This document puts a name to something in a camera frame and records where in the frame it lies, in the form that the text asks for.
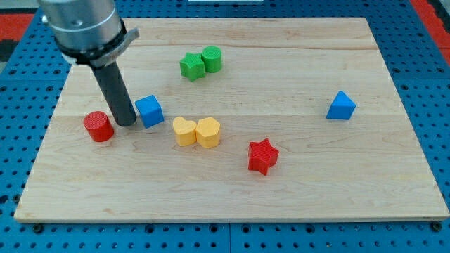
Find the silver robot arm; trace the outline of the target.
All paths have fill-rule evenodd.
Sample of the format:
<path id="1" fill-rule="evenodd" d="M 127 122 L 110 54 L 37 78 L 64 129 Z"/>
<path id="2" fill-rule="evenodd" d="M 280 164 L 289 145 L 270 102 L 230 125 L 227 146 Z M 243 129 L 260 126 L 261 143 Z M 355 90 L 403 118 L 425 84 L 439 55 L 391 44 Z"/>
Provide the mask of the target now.
<path id="1" fill-rule="evenodd" d="M 71 65 L 102 68 L 125 52 L 139 30 L 127 30 L 113 0 L 38 0 L 42 22 Z"/>

